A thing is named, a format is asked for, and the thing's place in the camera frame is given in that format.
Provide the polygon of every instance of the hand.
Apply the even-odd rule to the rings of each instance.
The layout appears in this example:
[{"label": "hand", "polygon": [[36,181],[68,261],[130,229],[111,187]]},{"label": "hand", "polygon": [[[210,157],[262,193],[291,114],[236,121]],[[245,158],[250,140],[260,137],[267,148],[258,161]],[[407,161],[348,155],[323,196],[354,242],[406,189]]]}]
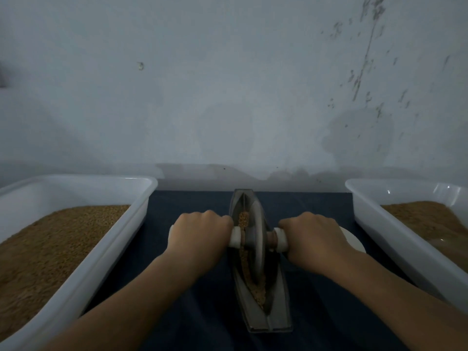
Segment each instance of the hand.
[{"label": "hand", "polygon": [[174,223],[164,252],[197,279],[211,270],[229,244],[233,220],[213,211],[184,213]]},{"label": "hand", "polygon": [[288,239],[288,259],[307,271],[327,275],[337,262],[355,252],[332,218],[304,212],[281,220],[279,227]]}]

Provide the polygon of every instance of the white plastic tray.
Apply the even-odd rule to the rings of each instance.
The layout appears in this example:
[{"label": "white plastic tray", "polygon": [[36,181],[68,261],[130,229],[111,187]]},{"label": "white plastic tray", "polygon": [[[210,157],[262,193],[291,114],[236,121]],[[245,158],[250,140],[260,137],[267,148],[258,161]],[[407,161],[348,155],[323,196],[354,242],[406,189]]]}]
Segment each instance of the white plastic tray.
[{"label": "white plastic tray", "polygon": [[442,203],[468,226],[468,189],[420,180],[350,179],[357,223],[425,291],[468,313],[468,274],[380,205]]},{"label": "white plastic tray", "polygon": [[157,184],[152,177],[45,175],[0,189],[0,242],[61,209],[131,205],[39,313],[0,342],[1,351],[36,350],[81,315],[142,224]]}]

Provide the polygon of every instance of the table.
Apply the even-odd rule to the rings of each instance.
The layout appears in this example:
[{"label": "table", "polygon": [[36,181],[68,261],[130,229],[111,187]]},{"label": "table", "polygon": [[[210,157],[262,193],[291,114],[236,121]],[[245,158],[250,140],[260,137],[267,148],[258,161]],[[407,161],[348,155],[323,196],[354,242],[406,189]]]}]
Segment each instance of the table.
[{"label": "table", "polygon": [[[350,193],[257,192],[270,226],[304,211],[336,219],[366,251],[410,280],[354,222]],[[232,192],[155,191],[144,224],[109,273],[87,310],[136,277],[167,246],[170,226],[184,212],[228,214]],[[407,350],[357,298],[326,277],[282,257],[294,330],[250,334],[237,304],[227,258],[200,278],[161,317],[141,350]]]}]

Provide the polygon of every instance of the grain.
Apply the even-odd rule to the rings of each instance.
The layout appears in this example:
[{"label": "grain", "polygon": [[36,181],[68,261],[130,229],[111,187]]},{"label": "grain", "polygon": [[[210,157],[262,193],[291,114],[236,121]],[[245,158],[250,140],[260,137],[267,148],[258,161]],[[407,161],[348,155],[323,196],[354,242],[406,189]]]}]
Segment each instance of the grain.
[{"label": "grain", "polygon": [[431,201],[382,207],[468,272],[468,229],[448,207]]},{"label": "grain", "polygon": [[[241,212],[239,214],[239,227],[241,229],[245,229],[248,225],[249,225],[249,213]],[[266,277],[265,277],[265,274],[262,274],[258,284],[254,283],[254,281],[252,280],[252,277],[250,276],[249,253],[250,251],[244,249],[243,247],[239,249],[239,256],[241,257],[242,272],[244,274],[244,280],[245,280],[245,284],[247,285],[247,288],[250,290],[250,293],[252,293],[252,296],[254,297],[257,304],[263,309],[263,305],[265,304],[265,299],[266,299],[266,289],[265,289]]]},{"label": "grain", "polygon": [[53,212],[0,244],[0,341],[39,312],[128,207]]}]

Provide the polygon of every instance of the gray wall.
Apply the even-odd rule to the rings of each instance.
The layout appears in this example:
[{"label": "gray wall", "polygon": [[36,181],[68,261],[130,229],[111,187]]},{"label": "gray wall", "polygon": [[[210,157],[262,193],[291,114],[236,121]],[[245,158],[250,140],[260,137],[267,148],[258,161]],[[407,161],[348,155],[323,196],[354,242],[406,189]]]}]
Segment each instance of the gray wall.
[{"label": "gray wall", "polygon": [[468,185],[467,9],[0,0],[0,186],[52,172],[171,189]]}]

